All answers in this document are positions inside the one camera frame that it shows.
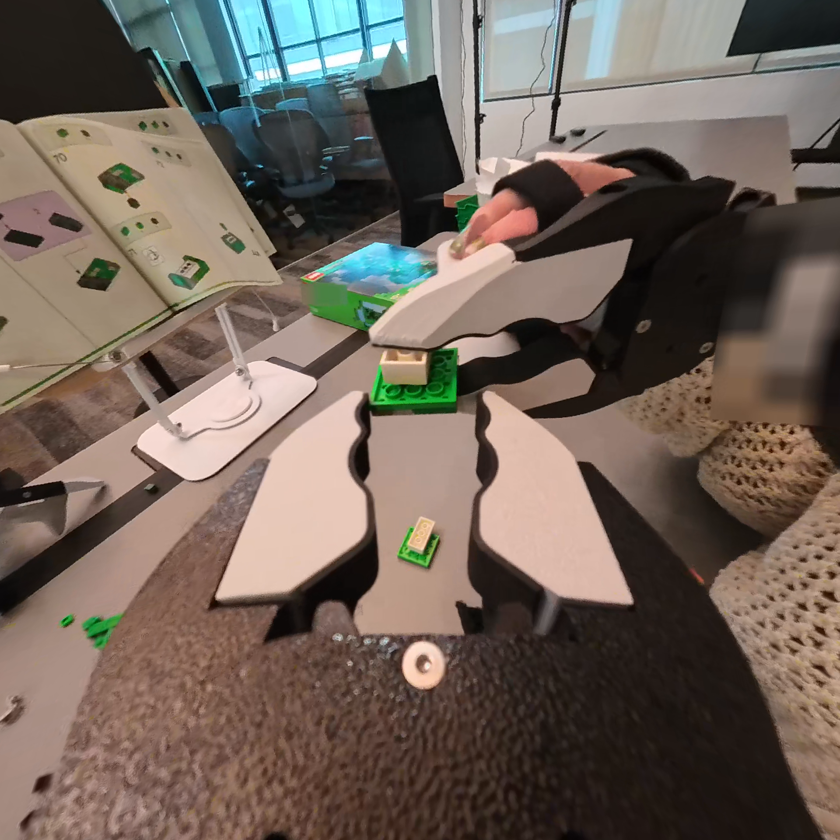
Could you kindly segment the white book stand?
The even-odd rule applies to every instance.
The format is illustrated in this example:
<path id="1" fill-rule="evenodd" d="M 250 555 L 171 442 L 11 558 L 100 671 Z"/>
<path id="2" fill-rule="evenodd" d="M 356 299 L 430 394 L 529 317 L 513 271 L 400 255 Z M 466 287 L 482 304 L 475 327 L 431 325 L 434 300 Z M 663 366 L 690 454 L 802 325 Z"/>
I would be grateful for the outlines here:
<path id="1" fill-rule="evenodd" d="M 228 309 L 226 290 L 202 299 L 162 324 L 119 344 L 94 363 L 97 371 L 121 370 L 154 422 L 133 453 L 153 469 L 197 482 L 217 475 L 258 438 L 315 393 L 317 379 L 288 363 L 247 362 Z M 195 316 L 213 308 L 232 356 L 233 372 L 176 409 L 163 405 L 141 373 L 140 357 Z"/>

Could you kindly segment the dark board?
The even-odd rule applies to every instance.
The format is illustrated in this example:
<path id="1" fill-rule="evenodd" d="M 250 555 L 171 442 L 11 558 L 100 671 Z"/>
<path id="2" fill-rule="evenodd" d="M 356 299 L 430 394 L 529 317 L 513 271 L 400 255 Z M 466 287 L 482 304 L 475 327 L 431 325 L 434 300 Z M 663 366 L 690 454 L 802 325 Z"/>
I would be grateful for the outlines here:
<path id="1" fill-rule="evenodd" d="M 170 106 L 103 2 L 1 2 L 3 121 Z"/>

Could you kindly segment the white paper bag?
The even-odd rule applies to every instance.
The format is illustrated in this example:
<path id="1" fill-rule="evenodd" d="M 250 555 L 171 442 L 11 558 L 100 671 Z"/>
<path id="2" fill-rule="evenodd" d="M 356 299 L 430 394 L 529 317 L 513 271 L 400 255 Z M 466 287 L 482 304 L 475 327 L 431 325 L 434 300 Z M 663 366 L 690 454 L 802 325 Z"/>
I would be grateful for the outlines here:
<path id="1" fill-rule="evenodd" d="M 491 156 L 478 162 L 476 174 L 476 194 L 479 205 L 490 200 L 498 181 L 509 174 L 530 165 L 530 161 L 510 159 L 503 156 Z"/>

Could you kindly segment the green lego panel with studs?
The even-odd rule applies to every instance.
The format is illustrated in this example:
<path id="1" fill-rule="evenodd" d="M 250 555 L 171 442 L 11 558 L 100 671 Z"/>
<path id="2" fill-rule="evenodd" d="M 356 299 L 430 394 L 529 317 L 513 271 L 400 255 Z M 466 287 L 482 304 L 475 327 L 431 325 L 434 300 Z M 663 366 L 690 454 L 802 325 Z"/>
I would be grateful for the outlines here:
<path id="1" fill-rule="evenodd" d="M 410 548 L 408 543 L 410 542 L 413 536 L 413 528 L 409 528 L 406 531 L 406 535 L 402 541 L 402 544 L 397 551 L 397 558 L 401 561 L 413 564 L 420 568 L 428 569 L 433 560 L 434 556 L 437 552 L 440 537 L 438 534 L 433 533 L 427 542 L 427 546 L 423 552 L 417 552 Z"/>

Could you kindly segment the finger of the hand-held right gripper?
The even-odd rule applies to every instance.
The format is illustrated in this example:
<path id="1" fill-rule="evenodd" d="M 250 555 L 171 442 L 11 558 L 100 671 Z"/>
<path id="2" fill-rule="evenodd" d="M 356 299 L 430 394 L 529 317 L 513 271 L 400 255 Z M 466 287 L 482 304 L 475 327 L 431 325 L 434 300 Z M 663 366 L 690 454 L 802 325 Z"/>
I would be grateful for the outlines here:
<path id="1" fill-rule="evenodd" d="M 459 397 L 485 391 L 527 412 L 586 395 L 595 372 L 562 329 L 509 329 L 457 340 Z"/>
<path id="2" fill-rule="evenodd" d="M 518 261 L 503 244 L 454 258 L 445 241 L 437 274 L 393 304 L 369 329 L 382 348 L 435 350 L 464 337 L 489 337 L 523 320 L 589 317 L 622 278 L 633 241 Z"/>

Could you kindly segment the large paned window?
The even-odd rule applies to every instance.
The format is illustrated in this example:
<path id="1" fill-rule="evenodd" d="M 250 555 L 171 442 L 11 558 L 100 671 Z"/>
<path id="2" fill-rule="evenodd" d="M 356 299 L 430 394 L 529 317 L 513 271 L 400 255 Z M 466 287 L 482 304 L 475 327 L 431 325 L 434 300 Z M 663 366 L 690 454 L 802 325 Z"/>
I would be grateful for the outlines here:
<path id="1" fill-rule="evenodd" d="M 432 4 L 403 1 L 227 1 L 248 80 L 264 88 L 349 72 L 401 51 L 411 81 L 434 68 Z"/>

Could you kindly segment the pile of green lego bricks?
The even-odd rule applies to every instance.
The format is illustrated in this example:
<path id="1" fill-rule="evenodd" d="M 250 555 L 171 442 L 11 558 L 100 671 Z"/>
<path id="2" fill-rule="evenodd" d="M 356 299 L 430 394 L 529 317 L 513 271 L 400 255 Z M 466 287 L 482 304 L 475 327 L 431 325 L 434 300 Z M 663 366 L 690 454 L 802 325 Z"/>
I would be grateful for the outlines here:
<path id="1" fill-rule="evenodd" d="M 67 614 L 60 618 L 59 626 L 69 627 L 78 623 L 85 634 L 86 639 L 91 641 L 92 646 L 97 650 L 103 650 L 109 643 L 115 628 L 121 623 L 123 614 L 118 613 L 112 616 L 91 616 L 83 622 L 78 622 L 73 614 Z"/>

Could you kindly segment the person's knit sweater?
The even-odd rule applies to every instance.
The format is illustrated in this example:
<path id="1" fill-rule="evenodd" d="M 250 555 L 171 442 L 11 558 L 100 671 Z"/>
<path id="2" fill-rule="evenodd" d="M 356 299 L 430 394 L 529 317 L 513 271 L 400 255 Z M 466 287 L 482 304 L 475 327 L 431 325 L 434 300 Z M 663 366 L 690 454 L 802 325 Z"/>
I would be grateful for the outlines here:
<path id="1" fill-rule="evenodd" d="M 769 705 L 824 838 L 839 838 L 839 477 L 775 540 L 720 572 L 710 597 Z"/>

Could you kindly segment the black light stand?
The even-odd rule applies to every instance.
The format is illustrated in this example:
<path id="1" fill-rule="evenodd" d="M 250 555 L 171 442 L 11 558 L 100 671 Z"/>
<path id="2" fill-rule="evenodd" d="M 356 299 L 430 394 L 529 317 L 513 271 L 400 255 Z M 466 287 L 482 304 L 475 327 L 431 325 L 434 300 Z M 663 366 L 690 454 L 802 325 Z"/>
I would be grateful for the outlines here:
<path id="1" fill-rule="evenodd" d="M 474 100 L 474 169 L 480 171 L 481 159 L 481 131 L 486 115 L 482 111 L 482 59 L 484 46 L 485 12 L 481 1 L 471 1 L 471 30 L 472 30 L 472 72 L 473 72 L 473 100 Z"/>
<path id="2" fill-rule="evenodd" d="M 575 1 L 560 2 L 560 28 L 558 45 L 555 50 L 553 64 L 553 95 L 550 104 L 550 126 L 549 141 L 554 142 L 557 134 L 558 116 L 561 105 L 562 76 L 564 71 L 565 53 L 568 45 L 568 33 L 571 22 L 571 13 Z"/>

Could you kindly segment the spare hand-held gripper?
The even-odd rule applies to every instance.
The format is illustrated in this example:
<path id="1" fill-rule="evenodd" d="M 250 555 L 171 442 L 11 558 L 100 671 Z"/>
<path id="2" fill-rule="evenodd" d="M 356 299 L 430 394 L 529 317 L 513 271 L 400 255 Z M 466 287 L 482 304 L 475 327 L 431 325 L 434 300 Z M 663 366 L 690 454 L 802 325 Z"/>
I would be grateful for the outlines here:
<path id="1" fill-rule="evenodd" d="M 81 525 L 106 488 L 103 480 L 81 478 L 3 491 L 2 580 Z"/>

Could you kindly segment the grey meeting table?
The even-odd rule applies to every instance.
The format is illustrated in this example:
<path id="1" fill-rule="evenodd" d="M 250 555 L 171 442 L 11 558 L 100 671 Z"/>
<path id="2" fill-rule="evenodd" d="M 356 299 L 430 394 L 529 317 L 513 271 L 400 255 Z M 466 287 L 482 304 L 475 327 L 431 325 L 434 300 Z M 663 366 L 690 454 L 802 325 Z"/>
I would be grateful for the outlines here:
<path id="1" fill-rule="evenodd" d="M 532 159 L 540 152 L 605 154 L 636 148 L 663 151 L 686 167 L 725 163 L 751 166 L 761 172 L 794 174 L 789 121 L 783 115 L 726 119 L 686 119 L 657 122 L 592 123 L 582 132 L 566 129 L 561 141 L 552 137 L 526 149 Z"/>

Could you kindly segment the lego instruction booklet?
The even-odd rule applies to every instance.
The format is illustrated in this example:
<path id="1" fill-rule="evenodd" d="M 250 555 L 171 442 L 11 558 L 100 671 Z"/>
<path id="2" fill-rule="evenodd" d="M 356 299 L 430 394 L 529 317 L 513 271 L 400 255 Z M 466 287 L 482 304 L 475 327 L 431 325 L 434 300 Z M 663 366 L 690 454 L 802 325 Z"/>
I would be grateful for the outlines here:
<path id="1" fill-rule="evenodd" d="M 280 282 L 181 108 L 2 121 L 1 147 L 2 413 L 202 299 Z"/>

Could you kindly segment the person's right hand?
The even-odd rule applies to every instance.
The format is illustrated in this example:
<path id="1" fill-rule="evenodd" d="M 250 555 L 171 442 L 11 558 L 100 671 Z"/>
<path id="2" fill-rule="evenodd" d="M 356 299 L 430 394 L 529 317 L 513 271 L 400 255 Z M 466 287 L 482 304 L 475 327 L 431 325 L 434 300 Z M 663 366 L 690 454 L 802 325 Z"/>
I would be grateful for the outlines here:
<path id="1" fill-rule="evenodd" d="M 490 200 L 449 246 L 456 259 L 486 246 L 528 237 L 546 229 L 583 198 L 633 177 L 624 167 L 597 161 L 539 161 L 507 175 Z"/>

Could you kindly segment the group of black office chairs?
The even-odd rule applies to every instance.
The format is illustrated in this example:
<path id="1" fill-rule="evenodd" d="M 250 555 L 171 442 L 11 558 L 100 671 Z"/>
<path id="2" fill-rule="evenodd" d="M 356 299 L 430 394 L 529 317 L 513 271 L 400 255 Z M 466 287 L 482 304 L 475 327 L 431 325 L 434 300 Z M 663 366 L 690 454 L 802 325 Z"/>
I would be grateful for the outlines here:
<path id="1" fill-rule="evenodd" d="M 396 189 L 371 120 L 330 81 L 271 108 L 240 104 L 194 120 L 264 226 L 277 259 L 396 212 Z"/>

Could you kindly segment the black partition panel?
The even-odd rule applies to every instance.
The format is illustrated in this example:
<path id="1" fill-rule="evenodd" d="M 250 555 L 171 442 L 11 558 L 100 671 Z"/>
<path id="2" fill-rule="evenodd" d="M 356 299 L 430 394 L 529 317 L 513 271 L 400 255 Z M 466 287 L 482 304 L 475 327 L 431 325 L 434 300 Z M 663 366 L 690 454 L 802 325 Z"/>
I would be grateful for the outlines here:
<path id="1" fill-rule="evenodd" d="M 446 192 L 464 181 L 435 75 L 403 87 L 364 91 L 394 181 L 404 246 L 457 230 Z"/>

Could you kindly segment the green lego box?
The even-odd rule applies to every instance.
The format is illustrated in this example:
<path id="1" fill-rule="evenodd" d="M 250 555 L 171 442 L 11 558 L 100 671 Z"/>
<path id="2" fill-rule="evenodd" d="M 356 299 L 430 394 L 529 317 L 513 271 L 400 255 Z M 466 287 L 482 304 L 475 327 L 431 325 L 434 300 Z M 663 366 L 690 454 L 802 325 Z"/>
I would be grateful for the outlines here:
<path id="1" fill-rule="evenodd" d="M 373 243 L 301 278 L 310 314 L 367 331 L 382 314 L 437 274 L 418 248 Z"/>

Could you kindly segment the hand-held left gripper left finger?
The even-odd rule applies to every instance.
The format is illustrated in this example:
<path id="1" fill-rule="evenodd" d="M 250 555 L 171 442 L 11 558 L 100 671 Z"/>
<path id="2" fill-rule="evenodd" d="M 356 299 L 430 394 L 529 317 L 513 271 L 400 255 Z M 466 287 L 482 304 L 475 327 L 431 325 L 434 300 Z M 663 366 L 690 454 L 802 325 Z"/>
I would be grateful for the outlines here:
<path id="1" fill-rule="evenodd" d="M 379 570 L 368 396 L 349 392 L 275 449 L 214 594 L 216 607 L 275 606 L 276 631 L 354 613 Z"/>

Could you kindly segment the dark wall screen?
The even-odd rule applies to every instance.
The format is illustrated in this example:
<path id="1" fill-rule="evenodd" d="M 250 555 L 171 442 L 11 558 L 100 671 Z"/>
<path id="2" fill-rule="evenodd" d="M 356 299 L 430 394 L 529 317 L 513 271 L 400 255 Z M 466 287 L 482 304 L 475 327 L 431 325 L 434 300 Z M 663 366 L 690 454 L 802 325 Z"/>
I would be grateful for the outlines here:
<path id="1" fill-rule="evenodd" d="M 839 1 L 747 1 L 727 57 L 839 44 Z"/>

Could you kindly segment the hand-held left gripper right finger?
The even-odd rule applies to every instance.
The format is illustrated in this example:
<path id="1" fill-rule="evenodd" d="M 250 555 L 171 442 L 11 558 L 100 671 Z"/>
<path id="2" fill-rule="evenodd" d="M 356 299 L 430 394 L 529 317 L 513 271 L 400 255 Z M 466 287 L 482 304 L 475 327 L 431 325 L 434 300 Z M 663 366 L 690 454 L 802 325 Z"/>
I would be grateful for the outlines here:
<path id="1" fill-rule="evenodd" d="M 631 616 L 635 602 L 571 451 L 494 392 L 476 404 L 470 584 L 477 632 L 551 636 L 568 611 Z"/>

